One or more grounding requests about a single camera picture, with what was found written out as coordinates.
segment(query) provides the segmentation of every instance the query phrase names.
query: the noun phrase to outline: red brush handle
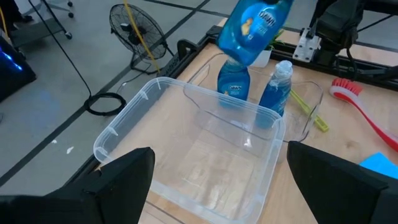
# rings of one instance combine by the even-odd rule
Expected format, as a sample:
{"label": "red brush handle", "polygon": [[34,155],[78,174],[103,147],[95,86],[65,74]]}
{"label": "red brush handle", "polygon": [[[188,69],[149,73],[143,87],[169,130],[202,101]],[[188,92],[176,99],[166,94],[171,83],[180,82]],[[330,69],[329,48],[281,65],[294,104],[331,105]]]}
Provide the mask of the red brush handle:
{"label": "red brush handle", "polygon": [[393,150],[398,152],[398,142],[396,139],[390,137],[388,134],[386,134],[378,125],[376,125],[372,119],[370,119],[367,114],[364,112],[364,110],[357,105],[350,97],[342,94],[342,93],[334,93],[334,95],[342,100],[347,101],[348,103],[351,103],[354,105],[360,112],[361,114],[365,117],[366,121],[372,126],[373,130],[389,145]]}

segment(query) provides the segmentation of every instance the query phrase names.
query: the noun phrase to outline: plastic bin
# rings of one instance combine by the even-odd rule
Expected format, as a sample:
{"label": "plastic bin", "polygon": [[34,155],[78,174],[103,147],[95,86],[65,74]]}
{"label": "plastic bin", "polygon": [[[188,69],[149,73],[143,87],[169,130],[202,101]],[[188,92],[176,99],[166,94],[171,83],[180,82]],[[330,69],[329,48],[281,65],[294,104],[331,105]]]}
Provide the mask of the plastic bin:
{"label": "plastic bin", "polygon": [[[267,129],[254,125],[268,119]],[[151,191],[212,223],[256,223],[283,143],[274,111],[171,78],[148,82],[98,136],[106,164],[151,147]]]}
{"label": "plastic bin", "polygon": [[181,221],[146,202],[138,224],[181,224]]}
{"label": "plastic bin", "polygon": [[[227,59],[228,56],[225,54],[216,54],[192,76],[189,83],[217,91],[217,77]],[[275,70],[275,66],[273,66],[275,63],[270,60],[266,69],[249,67],[251,82],[248,101],[251,103],[258,104],[260,102],[262,93],[271,78],[271,73]],[[288,98],[283,117],[286,124],[285,142],[303,141],[308,136],[323,97],[323,90],[318,84],[312,81],[295,82],[294,73],[293,69],[292,90],[304,100],[311,113],[307,114],[292,97]]]}

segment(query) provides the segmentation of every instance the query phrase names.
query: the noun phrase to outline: blue dish soap bottle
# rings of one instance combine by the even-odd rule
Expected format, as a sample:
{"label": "blue dish soap bottle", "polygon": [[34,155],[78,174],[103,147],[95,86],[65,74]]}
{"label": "blue dish soap bottle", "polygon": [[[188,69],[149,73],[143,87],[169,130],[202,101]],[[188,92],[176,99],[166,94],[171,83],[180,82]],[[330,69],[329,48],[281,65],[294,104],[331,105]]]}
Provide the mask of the blue dish soap bottle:
{"label": "blue dish soap bottle", "polygon": [[285,23],[293,0],[240,0],[218,36],[217,46],[245,66],[252,64]]}
{"label": "blue dish soap bottle", "polygon": [[217,91],[241,100],[247,100],[250,86],[248,68],[228,58],[217,78]]}
{"label": "blue dish soap bottle", "polygon": [[[261,96],[259,105],[269,108],[280,116],[283,116],[287,98],[292,89],[292,74],[292,62],[288,60],[279,62],[275,66],[275,72],[272,74],[271,79]],[[272,124],[267,124],[264,119],[261,119],[261,115],[259,114],[256,117],[256,123],[258,126],[262,126],[263,128],[272,126]]]}

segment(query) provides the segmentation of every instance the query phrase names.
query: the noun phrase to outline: bottle cap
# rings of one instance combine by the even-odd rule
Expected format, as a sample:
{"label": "bottle cap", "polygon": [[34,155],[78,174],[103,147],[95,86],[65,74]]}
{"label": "bottle cap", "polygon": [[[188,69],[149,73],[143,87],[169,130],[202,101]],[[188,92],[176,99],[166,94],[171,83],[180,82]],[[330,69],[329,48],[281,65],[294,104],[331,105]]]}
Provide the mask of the bottle cap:
{"label": "bottle cap", "polygon": [[290,78],[293,74],[293,64],[288,60],[283,60],[276,64],[275,75],[278,78]]}

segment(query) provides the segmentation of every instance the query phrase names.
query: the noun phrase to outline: soap bottle label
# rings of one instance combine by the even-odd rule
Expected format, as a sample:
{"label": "soap bottle label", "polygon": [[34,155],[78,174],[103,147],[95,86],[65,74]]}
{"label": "soap bottle label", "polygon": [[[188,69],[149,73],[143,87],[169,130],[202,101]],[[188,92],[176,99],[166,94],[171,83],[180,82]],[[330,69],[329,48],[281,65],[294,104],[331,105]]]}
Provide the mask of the soap bottle label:
{"label": "soap bottle label", "polygon": [[221,87],[221,92],[228,96],[233,96],[235,98],[246,100],[244,99],[246,94],[243,93],[242,89],[243,89],[243,84],[240,82],[236,82],[236,83],[229,83],[228,85],[223,85]]}
{"label": "soap bottle label", "polygon": [[263,42],[263,36],[276,23],[275,17],[268,10],[267,4],[256,3],[243,12],[241,18],[243,42],[246,44],[250,43],[251,45]]}

